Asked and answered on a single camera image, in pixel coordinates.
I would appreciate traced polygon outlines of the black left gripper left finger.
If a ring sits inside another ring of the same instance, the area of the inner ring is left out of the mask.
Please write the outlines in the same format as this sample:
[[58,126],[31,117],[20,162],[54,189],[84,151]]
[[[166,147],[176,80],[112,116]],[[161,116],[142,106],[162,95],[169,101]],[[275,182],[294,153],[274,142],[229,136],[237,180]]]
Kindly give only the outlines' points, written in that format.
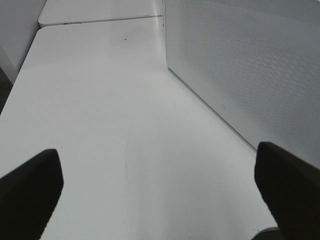
[[39,240],[57,206],[64,178],[56,149],[46,149],[0,179],[0,238]]

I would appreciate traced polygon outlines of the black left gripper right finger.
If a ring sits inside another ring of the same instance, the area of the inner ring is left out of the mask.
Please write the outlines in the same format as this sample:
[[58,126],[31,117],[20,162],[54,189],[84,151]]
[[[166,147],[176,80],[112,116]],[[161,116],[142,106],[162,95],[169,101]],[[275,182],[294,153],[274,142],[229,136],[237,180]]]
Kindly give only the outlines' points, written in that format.
[[272,142],[257,148],[254,180],[286,240],[320,238],[320,170]]

